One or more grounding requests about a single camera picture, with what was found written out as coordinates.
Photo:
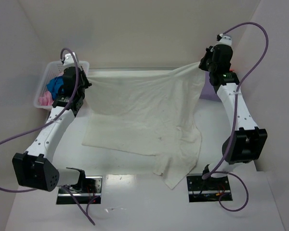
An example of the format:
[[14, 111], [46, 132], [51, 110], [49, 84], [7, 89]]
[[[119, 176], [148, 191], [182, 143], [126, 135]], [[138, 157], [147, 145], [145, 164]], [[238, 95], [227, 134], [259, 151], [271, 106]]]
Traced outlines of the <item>white t shirt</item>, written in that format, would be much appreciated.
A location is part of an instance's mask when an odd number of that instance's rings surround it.
[[85, 99], [92, 116], [83, 145], [154, 156], [153, 172], [174, 189], [196, 166], [201, 149], [194, 112], [205, 73], [198, 63], [88, 80]]

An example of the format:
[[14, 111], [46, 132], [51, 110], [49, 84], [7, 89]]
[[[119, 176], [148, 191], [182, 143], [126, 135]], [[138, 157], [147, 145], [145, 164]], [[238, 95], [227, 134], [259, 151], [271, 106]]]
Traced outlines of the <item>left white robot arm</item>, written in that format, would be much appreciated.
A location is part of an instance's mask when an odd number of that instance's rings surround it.
[[12, 159], [20, 186], [51, 192], [55, 187], [65, 185], [80, 187], [85, 178], [81, 169], [57, 169], [52, 164], [55, 150], [83, 106], [85, 90], [91, 86], [75, 53], [67, 53], [62, 62], [63, 85], [53, 102], [46, 126], [24, 153], [16, 153]]

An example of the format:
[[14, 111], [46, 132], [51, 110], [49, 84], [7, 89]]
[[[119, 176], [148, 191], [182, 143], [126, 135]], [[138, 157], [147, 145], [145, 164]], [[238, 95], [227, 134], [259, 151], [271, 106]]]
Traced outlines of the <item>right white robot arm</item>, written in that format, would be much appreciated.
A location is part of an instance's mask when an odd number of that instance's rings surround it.
[[206, 48], [199, 68], [207, 71], [210, 84], [223, 103], [231, 126], [231, 135], [222, 145], [222, 159], [209, 164], [203, 179], [222, 178], [237, 166], [257, 160], [267, 139], [267, 131], [252, 118], [241, 92], [241, 81], [231, 67], [232, 39], [219, 34], [217, 43]]

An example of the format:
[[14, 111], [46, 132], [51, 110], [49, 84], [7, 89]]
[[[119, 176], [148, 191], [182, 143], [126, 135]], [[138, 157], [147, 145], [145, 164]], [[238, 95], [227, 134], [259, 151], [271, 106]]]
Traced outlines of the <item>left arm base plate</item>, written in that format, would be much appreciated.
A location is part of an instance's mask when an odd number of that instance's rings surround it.
[[[66, 188], [73, 194], [81, 205], [87, 204], [88, 202], [91, 204], [100, 204], [102, 183], [102, 176], [86, 176], [84, 185], [81, 188], [76, 185], [67, 185]], [[56, 204], [72, 205], [76, 204], [76, 202], [69, 192], [60, 187], [57, 194]]]

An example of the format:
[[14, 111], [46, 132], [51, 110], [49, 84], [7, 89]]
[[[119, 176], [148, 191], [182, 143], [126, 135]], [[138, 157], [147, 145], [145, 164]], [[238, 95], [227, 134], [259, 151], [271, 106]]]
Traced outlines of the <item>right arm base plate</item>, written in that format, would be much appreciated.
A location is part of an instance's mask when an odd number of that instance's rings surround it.
[[201, 174], [186, 176], [188, 197], [190, 203], [232, 201], [228, 177], [215, 180], [203, 180]]

